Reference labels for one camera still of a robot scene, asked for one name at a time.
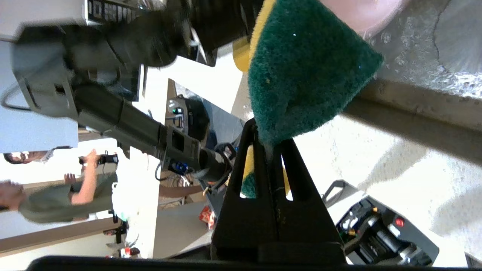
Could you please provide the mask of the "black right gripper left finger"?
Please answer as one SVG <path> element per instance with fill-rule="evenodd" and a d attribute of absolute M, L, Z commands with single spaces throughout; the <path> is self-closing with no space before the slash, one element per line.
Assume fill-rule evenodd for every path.
<path fill-rule="evenodd" d="M 258 195 L 240 196 L 248 147 L 253 146 L 254 175 Z M 257 261 L 258 247 L 276 239 L 270 177 L 264 146 L 258 139 L 255 119 L 246 122 L 239 152 L 231 172 L 221 211 L 212 234 L 213 260 Z"/>

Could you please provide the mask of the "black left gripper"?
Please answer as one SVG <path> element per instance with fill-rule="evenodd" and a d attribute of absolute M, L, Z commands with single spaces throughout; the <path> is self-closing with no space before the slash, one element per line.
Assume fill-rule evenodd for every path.
<path fill-rule="evenodd" d="M 166 30 L 166 51 L 182 55 L 188 50 L 189 33 L 212 51 L 240 38 L 251 38 L 263 0 L 167 0 L 173 12 Z"/>

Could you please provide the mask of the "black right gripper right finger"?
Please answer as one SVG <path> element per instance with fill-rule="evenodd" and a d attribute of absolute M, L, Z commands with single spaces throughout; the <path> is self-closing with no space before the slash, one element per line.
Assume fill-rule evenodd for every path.
<path fill-rule="evenodd" d="M 271 262 L 346 263 L 339 232 L 292 139 L 273 149 L 270 189 L 276 226 Z"/>

